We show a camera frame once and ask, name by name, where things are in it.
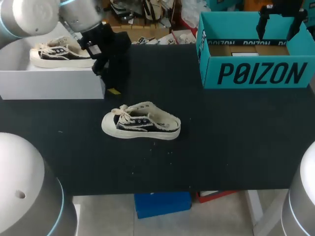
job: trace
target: white box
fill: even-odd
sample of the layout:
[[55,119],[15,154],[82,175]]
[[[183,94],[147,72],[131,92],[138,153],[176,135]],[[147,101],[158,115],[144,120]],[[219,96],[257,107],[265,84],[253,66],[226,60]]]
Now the white box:
[[60,36],[70,36],[58,23],[44,36],[13,42],[0,50],[0,96],[3,100],[103,99],[105,85],[91,68],[45,69],[30,63],[30,49]]

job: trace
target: teal box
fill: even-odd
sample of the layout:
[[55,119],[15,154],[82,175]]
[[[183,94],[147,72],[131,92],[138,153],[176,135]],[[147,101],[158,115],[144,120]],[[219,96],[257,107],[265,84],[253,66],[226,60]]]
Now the teal box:
[[225,11],[228,7],[242,3],[243,0],[206,0],[206,2],[212,11]]
[[[270,15],[259,41],[258,12],[203,12],[196,49],[205,89],[305,88],[315,73],[315,42],[302,23],[286,41],[293,18]],[[212,57],[213,45],[286,46],[290,56]]]
[[304,24],[306,25],[307,28],[315,26],[315,14],[314,15],[308,14],[307,18],[304,20]]
[[305,0],[303,8],[308,13],[307,18],[304,20],[306,27],[315,26],[315,0]]

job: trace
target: blue box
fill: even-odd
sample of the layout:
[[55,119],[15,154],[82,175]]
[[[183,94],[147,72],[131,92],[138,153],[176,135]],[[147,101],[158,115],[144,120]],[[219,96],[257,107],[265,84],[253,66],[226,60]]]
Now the blue box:
[[206,0],[206,2],[212,11],[225,11],[228,7],[242,3],[243,0]]
[[[286,41],[293,18],[270,15],[259,41],[258,12],[203,12],[196,49],[206,89],[305,88],[315,73],[315,42],[302,23]],[[213,45],[286,46],[289,56],[212,57]]]
[[138,218],[189,210],[191,197],[188,192],[135,194],[134,203]]
[[315,26],[315,0],[305,0],[303,8],[308,13],[307,18],[304,20],[306,27]]

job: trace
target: black fabric surface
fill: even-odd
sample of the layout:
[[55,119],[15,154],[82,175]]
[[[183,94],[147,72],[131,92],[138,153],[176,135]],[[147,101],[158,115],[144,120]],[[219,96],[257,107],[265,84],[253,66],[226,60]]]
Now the black fabric surface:
[[[194,45],[133,46],[130,63],[116,99],[1,101],[0,132],[35,145],[72,195],[290,186],[315,141],[310,88],[205,90]],[[178,139],[103,133],[107,112],[147,100],[182,120]]]

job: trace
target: black and white sneaker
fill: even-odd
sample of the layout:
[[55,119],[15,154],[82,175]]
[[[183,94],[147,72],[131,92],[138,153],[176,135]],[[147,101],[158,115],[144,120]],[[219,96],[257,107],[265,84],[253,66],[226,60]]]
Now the black and white sneaker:
[[121,139],[156,138],[173,140],[181,132],[181,120],[162,111],[152,102],[113,109],[102,121],[103,131]]
[[74,39],[65,36],[37,44],[30,51],[30,61],[38,67],[57,68],[92,67],[95,60]]

